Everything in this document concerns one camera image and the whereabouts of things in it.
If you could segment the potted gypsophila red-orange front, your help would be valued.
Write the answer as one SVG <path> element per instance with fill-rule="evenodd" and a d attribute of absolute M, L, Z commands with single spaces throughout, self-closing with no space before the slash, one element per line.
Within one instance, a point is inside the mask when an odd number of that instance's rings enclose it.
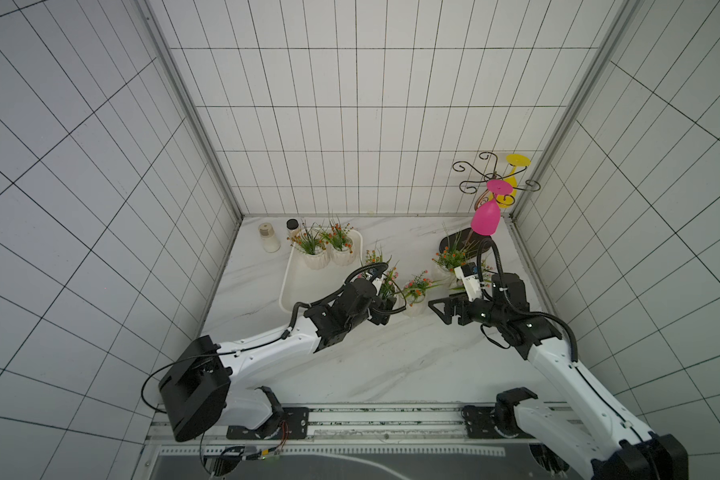
<path fill-rule="evenodd" d="M 322 232 L 322 237 L 331 251 L 331 258 L 339 266 L 349 266 L 355 260 L 353 231 L 354 229 L 349 223 L 330 220 Z"/>

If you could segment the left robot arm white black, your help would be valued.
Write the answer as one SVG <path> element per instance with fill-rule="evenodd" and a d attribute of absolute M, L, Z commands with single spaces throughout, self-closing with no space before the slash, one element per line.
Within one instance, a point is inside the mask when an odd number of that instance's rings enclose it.
<path fill-rule="evenodd" d="M 384 315 L 381 284 L 376 275 L 359 275 L 319 301 L 296 303 L 282 329 L 237 341 L 216 343 L 208 335 L 192 341 L 161 368 L 158 382 L 174 440 L 193 440 L 217 422 L 271 435 L 284 413 L 273 390 L 260 383 L 263 372 L 334 346 L 373 313 Z"/>

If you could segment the potted gypsophila small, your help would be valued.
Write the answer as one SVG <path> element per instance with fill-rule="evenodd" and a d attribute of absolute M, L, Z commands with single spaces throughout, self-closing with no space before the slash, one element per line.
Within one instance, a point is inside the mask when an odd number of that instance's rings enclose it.
<path fill-rule="evenodd" d="M 427 295 L 430 290 L 438 286 L 428 270 L 424 270 L 410 280 L 403 289 L 405 300 L 404 313 L 408 317 L 416 317 L 423 314 L 427 309 Z"/>

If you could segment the potted gypsophila pink centre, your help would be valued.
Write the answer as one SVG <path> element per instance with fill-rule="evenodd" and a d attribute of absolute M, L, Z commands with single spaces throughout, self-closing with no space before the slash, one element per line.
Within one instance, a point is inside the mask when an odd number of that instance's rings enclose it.
<path fill-rule="evenodd" d="M 396 279 L 398 276 L 395 266 L 390 264 L 391 258 L 384 255 L 381 247 L 374 249 L 368 249 L 364 253 L 363 264 L 373 263 L 387 263 L 386 270 L 381 274 L 379 279 L 381 284 L 379 286 L 378 294 L 382 300 L 395 300 L 395 296 L 398 293 L 398 287 Z"/>

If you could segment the potted gypsophila red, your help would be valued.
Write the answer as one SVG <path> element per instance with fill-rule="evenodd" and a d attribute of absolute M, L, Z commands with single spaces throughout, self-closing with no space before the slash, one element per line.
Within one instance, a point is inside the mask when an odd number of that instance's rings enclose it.
<path fill-rule="evenodd" d="M 304 222 L 300 223 L 301 230 L 299 234 L 292 237 L 288 236 L 290 243 L 301 253 L 304 263 L 309 269 L 321 270 L 330 262 L 326 242 L 322 237 L 323 227 L 318 224 L 308 226 Z"/>

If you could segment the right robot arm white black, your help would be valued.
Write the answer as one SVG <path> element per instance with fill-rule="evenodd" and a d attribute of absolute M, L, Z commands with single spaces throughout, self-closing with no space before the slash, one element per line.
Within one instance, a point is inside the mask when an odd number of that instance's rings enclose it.
<path fill-rule="evenodd" d="M 688 453 L 672 435 L 659 435 L 621 404 L 579 361 L 572 341 L 541 313 L 533 313 L 523 282 L 515 274 L 496 274 L 486 294 L 480 275 L 456 270 L 464 292 L 428 305 L 445 324 L 477 322 L 496 329 L 509 347 L 535 367 L 564 397 L 580 426 L 553 411 L 536 393 L 518 387 L 497 395 L 480 415 L 475 406 L 462 413 L 468 435 L 493 429 L 504 438 L 527 434 L 587 479 L 686 479 Z"/>

